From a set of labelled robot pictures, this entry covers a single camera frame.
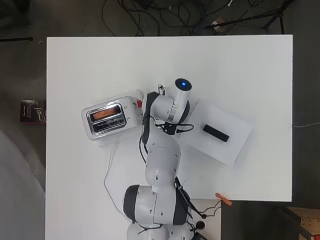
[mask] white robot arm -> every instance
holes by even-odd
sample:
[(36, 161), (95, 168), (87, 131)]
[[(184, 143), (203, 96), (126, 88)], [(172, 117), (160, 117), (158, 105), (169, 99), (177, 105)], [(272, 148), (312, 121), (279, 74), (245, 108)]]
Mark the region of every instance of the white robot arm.
[[(185, 225), (188, 200), (175, 184), (180, 146), (170, 136), (189, 113), (191, 88), (189, 81), (177, 79), (175, 86), (166, 89), (164, 95), (151, 92), (143, 101), (141, 141), (148, 152), (145, 177), (150, 186), (134, 185), (126, 191), (123, 210), (133, 222), (128, 229), (128, 240), (189, 240), (192, 237)], [(157, 128), (155, 119), (165, 122), (164, 129)]]

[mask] black object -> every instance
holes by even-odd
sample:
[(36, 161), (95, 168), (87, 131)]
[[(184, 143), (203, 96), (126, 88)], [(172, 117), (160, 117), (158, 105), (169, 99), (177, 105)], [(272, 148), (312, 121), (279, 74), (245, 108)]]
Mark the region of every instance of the black object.
[(208, 240), (204, 236), (202, 236), (200, 233), (196, 232), (192, 238), (192, 240)]
[(280, 18), (280, 26), (281, 26), (281, 33), (284, 34), (284, 25), (283, 25), (283, 13), (284, 11), (290, 6), (291, 3), (293, 3), (293, 1), (295, 0), (284, 0), (283, 4), (274, 12), (272, 13), (262, 13), (259, 15), (255, 15), (252, 17), (247, 17), (247, 18), (243, 18), (243, 19), (238, 19), (238, 20), (234, 20), (234, 21), (230, 21), (230, 22), (224, 22), (224, 23), (219, 23), (219, 24), (212, 24), (210, 26), (207, 26), (205, 28), (215, 28), (215, 27), (222, 27), (222, 26), (227, 26), (227, 25), (231, 25), (231, 24), (237, 24), (237, 23), (241, 23), (241, 22), (247, 22), (247, 21), (251, 21), (251, 20), (255, 20), (255, 19), (260, 19), (260, 18), (266, 18), (266, 17), (272, 17), (270, 19), (269, 22), (267, 22), (266, 25), (264, 25), (261, 29), (264, 29), (265, 31), (269, 31), (269, 27), (270, 25), (277, 19)]
[(229, 140), (229, 136), (227, 134), (224, 134), (223, 132), (220, 132), (219, 130), (217, 130), (207, 124), (204, 126), (203, 131), (220, 139), (223, 142), (228, 142), (228, 140)]
[(203, 230), (206, 227), (206, 224), (202, 221), (197, 222), (196, 229), (197, 230)]
[(134, 0), (134, 1), (144, 9), (147, 9), (153, 3), (153, 0)]
[(136, 208), (138, 189), (139, 185), (130, 186), (124, 195), (123, 212), (133, 223), (136, 221), (134, 212)]
[(17, 42), (17, 41), (33, 41), (32, 37), (25, 37), (25, 38), (6, 38), (0, 39), (0, 42)]
[(45, 124), (46, 110), (45, 100), (21, 100), (20, 122), (28, 124)]

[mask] black cable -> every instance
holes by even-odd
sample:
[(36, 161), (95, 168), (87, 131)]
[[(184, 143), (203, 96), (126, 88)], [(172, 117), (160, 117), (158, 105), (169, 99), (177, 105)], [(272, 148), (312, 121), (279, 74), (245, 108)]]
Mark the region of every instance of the black cable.
[(105, 20), (104, 20), (103, 11), (104, 11), (104, 7), (105, 7), (107, 1), (108, 1), (108, 0), (104, 0), (104, 2), (103, 2), (102, 9), (101, 9), (101, 19), (102, 19), (102, 22), (103, 22), (103, 24), (105, 25), (105, 27), (108, 29), (108, 31), (109, 31), (113, 36), (116, 37), (117, 35), (110, 29), (110, 27), (107, 25), (107, 23), (106, 23)]
[(214, 210), (213, 214), (207, 215), (207, 217), (215, 217), (215, 216), (216, 216), (216, 212), (217, 212), (220, 208), (221, 208), (221, 207), (216, 208), (216, 210)]
[[(138, 8), (137, 8), (136, 4), (134, 3), (134, 1), (133, 0), (130, 0), (130, 1), (131, 1), (132, 5), (134, 6), (134, 8), (136, 10), (138, 10)], [(141, 32), (142, 36), (144, 36), (144, 32), (141, 30), (140, 24), (141, 24), (141, 16), (140, 16), (140, 13), (138, 13), (138, 26), (139, 27), (137, 28), (136, 36), (139, 36), (139, 31)]]
[(141, 34), (144, 36), (144, 33), (143, 33), (142, 29), (140, 28), (140, 24), (138, 24), (138, 23), (136, 22), (136, 20), (134, 19), (134, 17), (133, 17), (132, 14), (130, 13), (131, 10), (129, 10), (129, 9), (125, 6), (124, 0), (121, 0), (121, 2), (120, 2), (120, 0), (117, 0), (117, 2), (118, 2), (118, 4), (120, 5), (120, 7), (129, 15), (129, 17), (131, 18), (131, 20), (133, 21), (133, 23), (137, 26), (138, 31), (140, 31)]
[(221, 7), (217, 8), (216, 10), (212, 11), (211, 13), (206, 14), (205, 17), (201, 18), (193, 27), (192, 29), (192, 35), (194, 34), (196, 27), (198, 27), (207, 17), (223, 10), (224, 8), (226, 8), (229, 5), (230, 0), (227, 0), (227, 2), (225, 4), (223, 4)]
[(253, 3), (251, 3), (251, 0), (248, 0), (248, 4), (250, 7), (254, 8), (254, 7), (258, 7), (261, 3), (263, 3), (264, 0), (260, 0), (259, 2), (256, 3), (256, 0), (254, 0)]
[(138, 235), (141, 234), (141, 233), (143, 233), (143, 232), (145, 232), (145, 231), (148, 231), (148, 230), (160, 229), (160, 228), (162, 227), (162, 224), (159, 224), (158, 227), (154, 227), (154, 228), (145, 228), (145, 227), (141, 226), (140, 224), (139, 224), (139, 226), (140, 226), (141, 228), (143, 228), (143, 230), (140, 231), (140, 232), (138, 232)]
[(202, 211), (202, 212), (200, 212), (200, 213), (205, 213), (205, 212), (207, 212), (207, 211), (210, 210), (210, 209), (216, 208), (216, 207), (219, 205), (219, 203), (221, 203), (221, 200), (220, 200), (219, 202), (217, 202), (216, 205), (214, 205), (214, 207), (208, 207), (208, 208), (206, 208), (204, 211)]
[(144, 161), (144, 163), (147, 163), (147, 162), (146, 162), (146, 159), (144, 158), (144, 156), (143, 156), (143, 154), (142, 154), (141, 142), (142, 142), (142, 136), (140, 137), (140, 140), (139, 140), (139, 151), (140, 151), (140, 155), (141, 155), (141, 157), (142, 157), (142, 160)]
[(197, 230), (196, 227), (192, 223), (190, 223), (188, 220), (187, 220), (187, 223), (191, 227), (190, 232), (193, 232), (193, 234), (195, 234)]
[(158, 34), (158, 36), (160, 36), (160, 24), (159, 24), (159, 21), (154, 16), (152, 16), (150, 13), (148, 13), (147, 11), (144, 11), (144, 10), (135, 10), (135, 9), (128, 9), (128, 8), (127, 8), (127, 10), (129, 12), (137, 12), (137, 13), (147, 14), (157, 24), (157, 34)]

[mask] cable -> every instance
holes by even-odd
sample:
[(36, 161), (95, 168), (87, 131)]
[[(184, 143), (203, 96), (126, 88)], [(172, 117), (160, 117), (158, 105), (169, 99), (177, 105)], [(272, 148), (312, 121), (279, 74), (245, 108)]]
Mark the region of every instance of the cable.
[(108, 1), (108, 0), (104, 0), (104, 2), (103, 2), (102, 9), (101, 9), (101, 19), (102, 19), (103, 24), (104, 24), (104, 25), (106, 26), (106, 28), (108, 29), (108, 31), (109, 31), (113, 36), (116, 37), (117, 35), (109, 28), (109, 26), (107, 25), (107, 23), (106, 23), (105, 20), (104, 20), (103, 11), (104, 11), (104, 7), (105, 7), (107, 1)]
[(310, 123), (310, 124), (305, 124), (305, 125), (293, 125), (293, 128), (306, 128), (306, 127), (312, 127), (312, 126), (316, 126), (316, 125), (320, 125), (320, 122), (315, 122), (315, 123)]
[(259, 6), (261, 3), (263, 3), (263, 2), (264, 2), (264, 0), (260, 0), (260, 2), (256, 3), (256, 0), (255, 0), (253, 3), (251, 3), (251, 0), (248, 0), (248, 4), (249, 4), (249, 6), (252, 7), (252, 8), (258, 7), (258, 6)]
[(208, 207), (208, 208), (206, 208), (204, 211), (202, 211), (202, 212), (200, 212), (200, 213), (205, 213), (205, 212), (207, 212), (207, 211), (210, 210), (210, 209), (216, 208), (216, 207), (219, 205), (219, 203), (221, 203), (221, 200), (218, 201), (218, 202), (216, 203), (216, 205), (214, 205), (214, 207)]
[(143, 228), (143, 230), (140, 231), (140, 232), (138, 232), (138, 235), (141, 234), (141, 233), (143, 233), (143, 232), (145, 232), (145, 231), (148, 231), (148, 230), (160, 229), (160, 228), (162, 227), (162, 224), (159, 224), (158, 227), (154, 227), (154, 228), (145, 228), (145, 227), (141, 226), (140, 224), (139, 224), (139, 226), (140, 226), (141, 228)]
[(214, 210), (212, 215), (207, 215), (207, 217), (215, 217), (216, 216), (216, 212), (220, 209), (221, 207), (216, 208), (216, 210)]
[(140, 137), (140, 140), (139, 140), (139, 151), (140, 151), (140, 155), (141, 155), (141, 157), (142, 157), (142, 160), (144, 161), (144, 163), (147, 163), (147, 162), (146, 162), (146, 159), (144, 158), (144, 156), (143, 156), (143, 154), (142, 154), (141, 142), (142, 142), (142, 136)]
[(110, 169), (111, 169), (111, 166), (112, 166), (112, 163), (113, 163), (114, 154), (115, 154), (115, 152), (116, 152), (116, 150), (117, 150), (118, 145), (119, 145), (119, 139), (117, 139), (116, 142), (113, 144), (113, 148), (112, 148), (111, 153), (110, 153), (109, 164), (108, 164), (108, 168), (107, 168), (107, 171), (106, 171), (106, 176), (104, 177), (103, 185), (104, 185), (104, 188), (107, 190), (107, 193), (108, 193), (108, 195), (109, 195), (109, 197), (110, 197), (110, 199), (111, 199), (114, 207), (117, 209), (117, 211), (118, 211), (122, 216), (125, 217), (125, 219), (129, 220), (129, 219), (127, 218), (127, 216), (124, 215), (124, 213), (118, 209), (118, 207), (117, 207), (115, 201), (113, 200), (113, 198), (112, 198), (112, 196), (111, 196), (111, 194), (110, 194), (110, 192), (109, 192), (109, 190), (108, 190), (108, 187), (107, 187), (107, 185), (106, 185), (106, 180), (107, 180), (107, 177), (108, 177), (108, 175), (109, 175), (109, 172), (110, 172)]
[(157, 24), (157, 34), (158, 34), (158, 36), (160, 36), (160, 24), (159, 24), (158, 20), (154, 16), (152, 16), (150, 13), (148, 13), (147, 11), (144, 11), (144, 10), (135, 10), (135, 9), (128, 9), (128, 8), (126, 10), (129, 11), (129, 12), (144, 13), (144, 14), (147, 14), (149, 17), (151, 17), (152, 20), (154, 20), (154, 22)]
[(193, 232), (193, 234), (195, 234), (197, 230), (196, 227), (192, 223), (190, 223), (188, 220), (187, 220), (187, 223), (191, 227), (190, 232)]
[(228, 7), (230, 0), (228, 0), (225, 4), (223, 4), (221, 7), (219, 7), (218, 9), (212, 11), (211, 13), (206, 14), (206, 16), (204, 18), (200, 18), (200, 20), (198, 21), (198, 23), (195, 24), (195, 26), (192, 29), (192, 35), (194, 34), (194, 31), (196, 29), (197, 26), (199, 26), (207, 17), (223, 10), (224, 8)]
[(136, 22), (136, 20), (134, 19), (134, 17), (133, 17), (132, 14), (130, 13), (131, 10), (129, 11), (129, 9), (124, 5), (124, 1), (121, 0), (121, 2), (120, 2), (120, 0), (117, 0), (117, 2), (118, 2), (118, 4), (120, 5), (120, 7), (129, 15), (129, 17), (131, 18), (131, 20), (133, 21), (133, 23), (137, 26), (138, 32), (140, 31), (141, 34), (144, 36), (144, 33), (143, 33), (142, 29), (140, 28), (140, 24), (138, 24), (138, 23)]

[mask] gray floor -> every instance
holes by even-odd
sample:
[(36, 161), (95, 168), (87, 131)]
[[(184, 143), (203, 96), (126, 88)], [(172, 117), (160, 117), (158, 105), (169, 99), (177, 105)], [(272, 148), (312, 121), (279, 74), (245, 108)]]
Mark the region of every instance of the gray floor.
[[(165, 2), (170, 0), (157, 2), (159, 5), (165, 5)], [(225, 0), (214, 0), (211, 8), (216, 9), (225, 2)], [(265, 0), (261, 6), (251, 9), (246, 16), (271, 10), (281, 2), (281, 0)], [(47, 37), (111, 36), (101, 20), (102, 3), (103, 0), (34, 0), (31, 9), (31, 28), (0, 32), (0, 38), (29, 35), (34, 37), (33, 42), (0, 43), (0, 123), (1, 128), (12, 138), (14, 138), (13, 133), (17, 131), (25, 137), (44, 166), (45, 126), (24, 126), (19, 123), (20, 100), (46, 98)], [(211, 20), (218, 16), (225, 20), (237, 19), (247, 8), (247, 0), (234, 0), (232, 7), (214, 15)], [(320, 9), (318, 0), (296, 0), (285, 13), (286, 32), (294, 36), (293, 121), (296, 125), (320, 121), (318, 9)], [(108, 1), (104, 13), (106, 22), (117, 35), (136, 34), (136, 26), (115, 0)], [(260, 20), (255, 24), (264, 22), (265, 20)], [(155, 24), (146, 16), (142, 17), (142, 28), (146, 35), (156, 34)], [(164, 26), (161, 29), (162, 35), (179, 35), (177, 30)], [(270, 30), (273, 34), (279, 33), (278, 22), (275, 22)], [(213, 34), (212, 31), (199, 31), (199, 33)], [(228, 33), (232, 34), (265, 34), (265, 32), (248, 28), (247, 24), (239, 24)], [(320, 148), (317, 146), (319, 136), (320, 126), (293, 130), (293, 201), (297, 206), (320, 208)], [(20, 148), (26, 149), (26, 145), (21, 144)], [(245, 215), (248, 216), (247, 211), (250, 207), (247, 203), (240, 202), (237, 206), (239, 209), (246, 206), (246, 212), (225, 211), (223, 217), (225, 224), (232, 222), (234, 226), (238, 226), (237, 223), (241, 222)], [(253, 211), (261, 208), (255, 204), (251, 207)], [(255, 221), (258, 217), (254, 215), (251, 220)], [(232, 239), (235, 236), (237, 239), (245, 239), (245, 236), (248, 236), (247, 233), (239, 231), (236, 228), (233, 231), (234, 235), (223, 235), (223, 239)]]

